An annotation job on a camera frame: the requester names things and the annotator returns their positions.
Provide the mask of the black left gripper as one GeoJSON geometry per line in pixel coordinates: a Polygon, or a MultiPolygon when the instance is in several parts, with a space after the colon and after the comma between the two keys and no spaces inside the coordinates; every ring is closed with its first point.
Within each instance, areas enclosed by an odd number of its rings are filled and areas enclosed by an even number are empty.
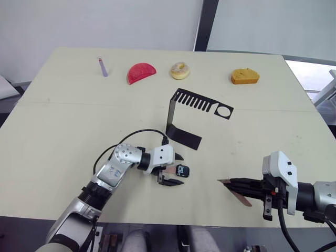
{"type": "MultiPolygon", "coordinates": [[[[175,153],[175,160],[178,161],[183,161],[183,157],[181,155],[179,155],[178,153],[175,153]]],[[[182,185],[184,184],[182,181],[180,180],[176,180],[176,179],[164,179],[164,175],[163,175],[163,171],[166,170],[166,166],[156,166],[151,174],[157,177],[157,182],[161,185],[164,186],[178,186],[178,185],[182,185]]]]}

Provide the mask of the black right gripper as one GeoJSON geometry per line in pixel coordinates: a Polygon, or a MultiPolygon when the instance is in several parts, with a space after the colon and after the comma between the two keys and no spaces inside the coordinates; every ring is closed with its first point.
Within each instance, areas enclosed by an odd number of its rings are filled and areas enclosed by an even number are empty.
{"type": "Polygon", "coordinates": [[[278,209],[278,200],[282,200],[282,207],[287,209],[288,193],[283,179],[264,177],[263,180],[250,178],[230,178],[230,183],[224,186],[230,191],[245,197],[262,197],[264,203],[263,218],[272,220],[272,209],[278,209]],[[252,187],[262,187],[263,193],[252,187]]]}

